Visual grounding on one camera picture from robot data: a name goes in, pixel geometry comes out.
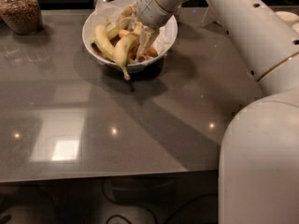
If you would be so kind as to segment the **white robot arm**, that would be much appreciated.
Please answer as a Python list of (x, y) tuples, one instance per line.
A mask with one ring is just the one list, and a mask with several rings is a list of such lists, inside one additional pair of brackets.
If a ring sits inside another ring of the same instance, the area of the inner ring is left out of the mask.
[[(165, 25), (188, 0), (136, 0)], [(219, 224), (299, 224), (299, 34), (262, 0), (206, 0), (264, 97), (237, 113), (221, 144)]]

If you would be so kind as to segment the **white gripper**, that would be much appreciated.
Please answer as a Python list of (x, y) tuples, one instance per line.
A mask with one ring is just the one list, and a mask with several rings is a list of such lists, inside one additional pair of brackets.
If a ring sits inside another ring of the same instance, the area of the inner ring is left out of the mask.
[(159, 28), (165, 26), (171, 17), (172, 14), (162, 9), (155, 0), (136, 0), (121, 12), (116, 24), (120, 29), (133, 29), (137, 18), (144, 24), (139, 23), (135, 28), (139, 35), (135, 54), (138, 60), (150, 49), (160, 33)]

